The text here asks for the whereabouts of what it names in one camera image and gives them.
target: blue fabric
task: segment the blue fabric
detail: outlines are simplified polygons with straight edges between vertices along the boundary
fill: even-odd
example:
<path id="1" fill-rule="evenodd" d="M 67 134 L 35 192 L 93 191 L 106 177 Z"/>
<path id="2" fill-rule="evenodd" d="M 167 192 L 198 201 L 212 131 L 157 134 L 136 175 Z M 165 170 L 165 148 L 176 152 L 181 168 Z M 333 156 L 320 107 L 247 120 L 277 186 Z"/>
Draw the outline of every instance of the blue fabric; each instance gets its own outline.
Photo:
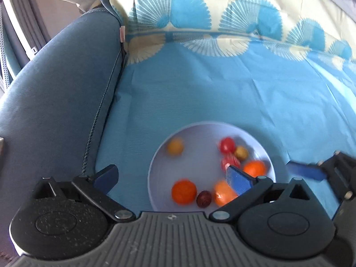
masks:
<path id="1" fill-rule="evenodd" d="M 243 17 L 237 17 L 237 13 L 243 13 Z M 282 19 L 267 0 L 234 0 L 223 13 L 219 30 L 282 40 Z"/>
<path id="2" fill-rule="evenodd" d="M 206 56 L 168 42 L 170 35 L 154 56 L 125 68 L 115 93 L 97 170 L 118 166 L 110 195 L 119 203 L 136 213 L 152 209 L 152 156 L 168 135 L 194 122 L 224 121 L 249 132 L 270 155 L 278 182 L 295 176 L 285 169 L 289 160 L 317 162 L 335 150 L 356 155 L 356 74 L 346 65 L 338 71 L 313 51 L 289 60 L 259 40 L 242 55 Z M 332 217 L 338 203 L 328 183 L 306 181 Z"/>
<path id="3" fill-rule="evenodd" d="M 5 29 L 3 31 L 3 34 L 4 34 L 4 47 L 5 47 L 6 59 L 8 62 L 7 66 L 8 66 L 10 73 L 17 76 L 17 74 L 21 71 L 21 67 L 17 61 L 14 50 L 11 47 L 11 43 L 8 40 L 8 35 L 5 31 Z"/>
<path id="4" fill-rule="evenodd" d="M 175 28 L 211 28 L 210 12 L 203 0 L 137 0 L 128 20 L 129 31 L 161 29 L 169 22 Z"/>
<path id="5" fill-rule="evenodd" d="M 308 46 L 317 51 L 325 49 L 325 34 L 318 22 L 311 19 L 302 19 L 288 34 L 290 44 Z"/>

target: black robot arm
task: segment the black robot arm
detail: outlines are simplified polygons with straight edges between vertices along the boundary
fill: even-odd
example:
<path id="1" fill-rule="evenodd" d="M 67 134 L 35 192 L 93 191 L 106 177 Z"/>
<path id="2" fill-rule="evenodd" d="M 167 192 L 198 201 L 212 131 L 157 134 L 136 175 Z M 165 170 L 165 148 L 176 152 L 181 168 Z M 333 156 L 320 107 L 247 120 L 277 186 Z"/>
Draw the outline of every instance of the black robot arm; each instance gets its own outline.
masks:
<path id="1" fill-rule="evenodd" d="M 341 202 L 331 220 L 300 178 L 265 176 L 207 218 L 203 212 L 133 212 L 106 196 L 114 165 L 72 182 L 42 179 L 10 225 L 20 266 L 336 266 L 356 254 L 356 162 L 342 153 L 320 166 Z"/>

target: round button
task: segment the round button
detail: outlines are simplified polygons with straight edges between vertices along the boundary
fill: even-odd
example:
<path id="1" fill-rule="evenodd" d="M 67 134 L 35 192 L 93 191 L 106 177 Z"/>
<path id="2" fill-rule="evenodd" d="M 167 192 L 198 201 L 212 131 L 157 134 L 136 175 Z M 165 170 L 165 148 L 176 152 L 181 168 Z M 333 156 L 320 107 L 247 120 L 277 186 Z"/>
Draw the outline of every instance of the round button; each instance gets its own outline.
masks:
<path id="1" fill-rule="evenodd" d="M 70 213 L 51 212 L 40 216 L 36 220 L 36 228 L 42 234 L 59 236 L 74 229 L 77 219 Z"/>
<path id="2" fill-rule="evenodd" d="M 214 219 L 219 221 L 227 220 L 228 218 L 230 218 L 230 214 L 225 211 L 215 211 L 212 216 Z"/>
<path id="3" fill-rule="evenodd" d="M 298 236 L 309 229 L 309 222 L 301 215 L 283 212 L 269 217 L 269 228 L 280 235 Z"/>
<path id="4" fill-rule="evenodd" d="M 115 213 L 115 217 L 119 220 L 127 220 L 133 216 L 129 210 L 120 210 Z"/>

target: red cherry tomato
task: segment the red cherry tomato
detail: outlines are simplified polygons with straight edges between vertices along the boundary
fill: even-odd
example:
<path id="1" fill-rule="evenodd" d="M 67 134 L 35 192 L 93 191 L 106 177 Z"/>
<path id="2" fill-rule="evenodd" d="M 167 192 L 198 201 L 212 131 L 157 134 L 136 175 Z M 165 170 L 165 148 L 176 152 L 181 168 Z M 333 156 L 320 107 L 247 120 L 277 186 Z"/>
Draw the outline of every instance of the red cherry tomato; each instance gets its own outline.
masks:
<path id="1" fill-rule="evenodd" d="M 221 159 L 221 169 L 224 171 L 224 173 L 226 173 L 226 170 L 229 166 L 240 168 L 241 163 L 235 156 L 228 154 Z"/>
<path id="2" fill-rule="evenodd" d="M 235 142 L 231 137 L 224 137 L 219 143 L 219 150 L 223 154 L 233 153 L 235 148 Z"/>

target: orange cherry tomato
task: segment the orange cherry tomato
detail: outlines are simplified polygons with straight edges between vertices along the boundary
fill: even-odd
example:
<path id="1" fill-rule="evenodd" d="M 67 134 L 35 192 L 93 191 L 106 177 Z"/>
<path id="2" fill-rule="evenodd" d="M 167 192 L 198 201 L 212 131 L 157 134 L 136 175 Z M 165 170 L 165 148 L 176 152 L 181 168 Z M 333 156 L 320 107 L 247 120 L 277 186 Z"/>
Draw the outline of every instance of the orange cherry tomato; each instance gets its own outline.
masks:
<path id="1" fill-rule="evenodd" d="M 222 207 L 237 198 L 237 194 L 225 180 L 218 181 L 214 186 L 215 203 Z"/>
<path id="2" fill-rule="evenodd" d="M 167 144 L 167 152 L 171 156 L 179 156 L 184 151 L 184 142 L 180 137 L 174 137 Z"/>
<path id="3" fill-rule="evenodd" d="M 179 205 L 188 205 L 195 200 L 196 186 L 190 180 L 183 179 L 174 183 L 172 199 Z"/>
<path id="4" fill-rule="evenodd" d="M 252 160 L 243 167 L 243 171 L 255 178 L 257 176 L 265 176 L 267 172 L 267 168 L 263 163 L 263 161 Z"/>

